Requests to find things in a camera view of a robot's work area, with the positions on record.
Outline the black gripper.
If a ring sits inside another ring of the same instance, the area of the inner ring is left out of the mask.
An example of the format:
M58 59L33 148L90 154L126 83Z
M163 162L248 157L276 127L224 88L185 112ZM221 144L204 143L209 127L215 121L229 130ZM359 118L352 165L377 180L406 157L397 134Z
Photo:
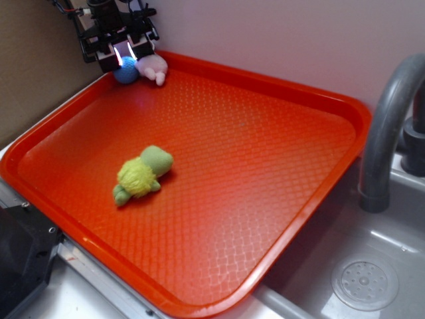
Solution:
M156 9L122 12L116 8L84 8L82 12L94 23L78 32L85 62L97 60L102 71L119 69L120 62L114 46L124 41L128 43L135 60L155 53L153 41L159 40L159 35L151 17L157 14Z

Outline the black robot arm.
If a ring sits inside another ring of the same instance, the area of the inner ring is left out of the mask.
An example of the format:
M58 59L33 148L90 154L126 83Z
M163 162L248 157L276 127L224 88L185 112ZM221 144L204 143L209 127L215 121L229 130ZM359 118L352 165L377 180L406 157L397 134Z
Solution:
M78 40L85 62L97 62L102 72L113 72L119 68L120 58L116 45L127 42L129 51L136 61L155 53L153 41L159 35L151 17L157 14L156 9L139 1L137 9L120 11L115 1L87 1L87 12L94 25L80 31Z

